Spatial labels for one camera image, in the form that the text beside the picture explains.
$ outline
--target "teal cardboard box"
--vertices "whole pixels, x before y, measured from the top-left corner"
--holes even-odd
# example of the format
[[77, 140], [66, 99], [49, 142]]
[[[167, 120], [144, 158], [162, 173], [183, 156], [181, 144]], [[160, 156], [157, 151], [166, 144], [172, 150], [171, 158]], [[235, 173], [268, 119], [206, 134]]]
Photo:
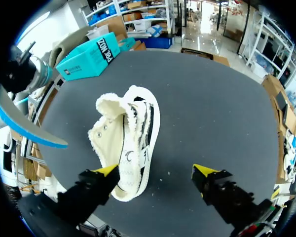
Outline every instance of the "teal cardboard box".
[[65, 80], [97, 77], [119, 53], [116, 37], [111, 32], [77, 46], [56, 69]]
[[126, 38], [120, 41], [120, 51], [121, 52], [126, 52], [129, 51], [134, 45], [135, 45], [135, 38]]

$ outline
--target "blue plastic bin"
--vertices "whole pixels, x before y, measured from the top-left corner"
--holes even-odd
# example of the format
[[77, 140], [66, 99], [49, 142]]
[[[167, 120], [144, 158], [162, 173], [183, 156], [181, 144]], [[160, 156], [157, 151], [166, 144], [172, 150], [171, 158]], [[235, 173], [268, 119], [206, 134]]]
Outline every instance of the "blue plastic bin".
[[109, 14], [110, 14], [110, 16], [116, 14], [116, 9], [115, 9], [114, 5], [109, 6]]
[[65, 80], [97, 77], [120, 53], [113, 32], [73, 49], [56, 69]]
[[108, 16], [109, 16], [109, 15], [107, 15], [106, 13], [103, 13], [103, 14], [100, 15], [100, 18], [101, 18], [101, 19], [104, 19], [104, 18], [106, 18], [106, 17], [108, 17]]
[[94, 23], [97, 23], [101, 18], [99, 17], [98, 14], [94, 14], [91, 17], [91, 20], [89, 21], [89, 26], [93, 25]]
[[172, 38], [164, 37], [149, 37], [147, 39], [137, 39], [141, 43], [145, 43], [146, 48], [170, 48], [172, 45]]

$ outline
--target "dark gray mat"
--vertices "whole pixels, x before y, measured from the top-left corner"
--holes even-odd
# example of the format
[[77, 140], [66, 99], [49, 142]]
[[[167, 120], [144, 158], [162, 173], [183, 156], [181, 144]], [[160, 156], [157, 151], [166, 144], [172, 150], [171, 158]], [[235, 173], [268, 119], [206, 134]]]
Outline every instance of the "dark gray mat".
[[43, 123], [69, 144], [41, 146], [51, 171], [69, 188], [84, 169], [100, 167], [87, 136], [100, 117], [95, 101], [106, 92], [123, 96], [133, 84], [148, 88], [161, 111], [149, 183], [131, 202], [111, 197], [95, 214], [131, 237], [228, 236], [232, 226], [206, 206], [190, 180], [192, 165], [228, 170], [259, 203], [271, 197], [276, 180], [277, 127], [261, 85], [208, 59], [124, 52], [100, 77], [66, 82]]

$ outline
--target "white canvas sneaker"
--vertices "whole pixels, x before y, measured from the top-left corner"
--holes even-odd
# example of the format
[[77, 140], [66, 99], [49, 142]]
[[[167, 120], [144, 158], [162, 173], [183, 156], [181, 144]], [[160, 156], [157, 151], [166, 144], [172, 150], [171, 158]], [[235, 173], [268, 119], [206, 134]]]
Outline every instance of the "white canvas sneaker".
[[145, 190], [153, 148], [160, 128], [156, 98], [146, 88], [131, 86], [124, 97], [102, 95], [96, 102], [102, 117], [89, 130], [89, 139], [102, 167], [119, 164], [120, 181], [112, 191], [130, 201]]

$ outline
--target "shoe tongue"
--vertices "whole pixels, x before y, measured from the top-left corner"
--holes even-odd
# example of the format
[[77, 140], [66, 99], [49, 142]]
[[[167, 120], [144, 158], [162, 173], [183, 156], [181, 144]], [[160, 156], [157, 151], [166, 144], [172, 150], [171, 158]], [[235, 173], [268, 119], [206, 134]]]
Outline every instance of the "shoe tongue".
[[132, 108], [123, 98], [113, 93], [102, 95], [97, 100], [96, 107], [108, 119], [115, 119], [119, 115], [129, 113]]

